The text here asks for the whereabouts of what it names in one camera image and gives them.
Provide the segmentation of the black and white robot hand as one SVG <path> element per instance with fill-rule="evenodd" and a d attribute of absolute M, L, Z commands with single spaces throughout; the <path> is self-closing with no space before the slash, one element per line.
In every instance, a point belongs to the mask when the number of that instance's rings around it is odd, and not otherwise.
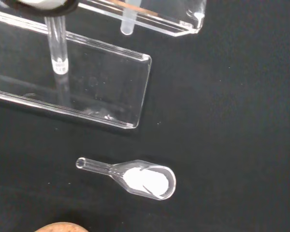
<path fill-rule="evenodd" d="M 73 12 L 78 0 L 0 0 L 6 7 L 38 16 L 65 16 Z"/>

